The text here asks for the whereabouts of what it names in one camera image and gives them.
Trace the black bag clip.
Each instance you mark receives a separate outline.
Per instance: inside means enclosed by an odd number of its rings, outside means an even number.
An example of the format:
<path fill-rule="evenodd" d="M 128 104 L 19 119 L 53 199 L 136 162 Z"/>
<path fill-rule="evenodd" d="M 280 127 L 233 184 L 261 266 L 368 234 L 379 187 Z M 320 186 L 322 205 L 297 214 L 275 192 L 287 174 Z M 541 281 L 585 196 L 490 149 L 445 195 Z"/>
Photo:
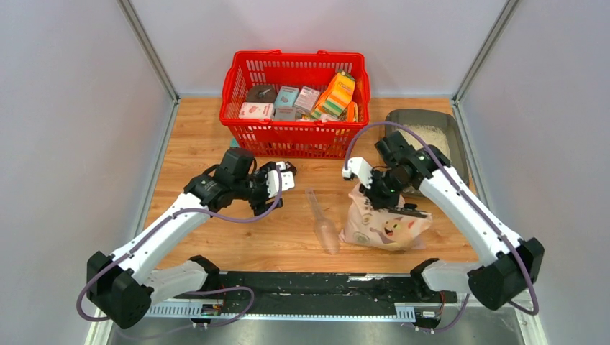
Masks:
<path fill-rule="evenodd" d="M 393 208 L 388 209 L 389 213 L 399 214 L 402 216 L 410 216 L 418 219 L 426 219 L 431 216 L 430 213 L 426 211 L 419 210 L 417 208 L 417 204 L 413 203 L 405 203 L 402 207 L 395 206 Z"/>

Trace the clear plastic scoop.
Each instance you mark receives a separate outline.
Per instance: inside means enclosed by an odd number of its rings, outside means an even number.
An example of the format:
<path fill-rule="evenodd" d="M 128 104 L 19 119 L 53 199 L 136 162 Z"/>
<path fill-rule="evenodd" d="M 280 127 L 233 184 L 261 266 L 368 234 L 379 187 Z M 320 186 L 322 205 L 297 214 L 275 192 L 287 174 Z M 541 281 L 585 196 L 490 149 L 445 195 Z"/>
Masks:
<path fill-rule="evenodd" d="M 314 233 L 322 249 L 327 254 L 338 254 L 340 244 L 334 222 L 324 215 L 322 207 L 311 188 L 306 189 L 305 194 L 314 215 Z"/>

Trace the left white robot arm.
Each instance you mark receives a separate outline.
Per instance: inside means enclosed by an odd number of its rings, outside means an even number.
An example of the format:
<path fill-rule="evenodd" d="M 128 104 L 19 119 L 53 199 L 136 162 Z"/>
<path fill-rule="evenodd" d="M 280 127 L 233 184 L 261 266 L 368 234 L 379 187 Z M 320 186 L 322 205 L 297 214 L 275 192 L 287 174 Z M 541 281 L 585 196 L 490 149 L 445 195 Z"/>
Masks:
<path fill-rule="evenodd" d="M 76 310 L 91 322 L 113 321 L 127 329 L 169 298 L 219 291 L 219 268 L 201 255 L 170 269 L 159 262 L 188 234 L 210 219 L 251 224 L 282 207 L 282 194 L 295 187 L 290 162 L 258 166 L 251 151 L 229 148 L 220 163 L 191 178 L 170 207 L 143 232 L 111 254 L 96 252 L 86 264 L 86 284 Z"/>

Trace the pink cat litter bag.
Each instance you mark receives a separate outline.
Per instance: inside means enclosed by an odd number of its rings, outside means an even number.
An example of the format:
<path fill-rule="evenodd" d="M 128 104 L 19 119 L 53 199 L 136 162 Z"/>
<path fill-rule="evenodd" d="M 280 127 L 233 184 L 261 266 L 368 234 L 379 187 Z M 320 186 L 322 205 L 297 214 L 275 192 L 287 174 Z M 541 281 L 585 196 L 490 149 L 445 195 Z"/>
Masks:
<path fill-rule="evenodd" d="M 432 215 L 414 218 L 389 213 L 388 209 L 373 210 L 369 200 L 360 192 L 360 185 L 350 191 L 349 198 L 351 205 L 339 234 L 341 241 L 387 251 L 423 247 L 420 236 L 432 226 Z"/>

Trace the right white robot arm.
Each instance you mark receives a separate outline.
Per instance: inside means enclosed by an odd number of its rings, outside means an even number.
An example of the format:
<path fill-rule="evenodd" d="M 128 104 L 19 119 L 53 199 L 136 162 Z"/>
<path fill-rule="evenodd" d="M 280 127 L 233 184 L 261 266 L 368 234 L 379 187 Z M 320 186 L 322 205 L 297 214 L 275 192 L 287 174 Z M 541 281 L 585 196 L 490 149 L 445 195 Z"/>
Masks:
<path fill-rule="evenodd" d="M 361 191 L 377 209 L 395 210 L 401 192 L 413 187 L 430 199 L 465 236 L 477 262 L 427 259 L 411 270 L 411 294 L 427 301 L 441 290 L 469 293 L 497 310 L 525 290 L 532 291 L 545 254 L 542 243 L 523 239 L 505 226 L 465 186 L 436 148 L 414 149 L 394 131 L 375 144 L 385 171 L 367 166 Z"/>

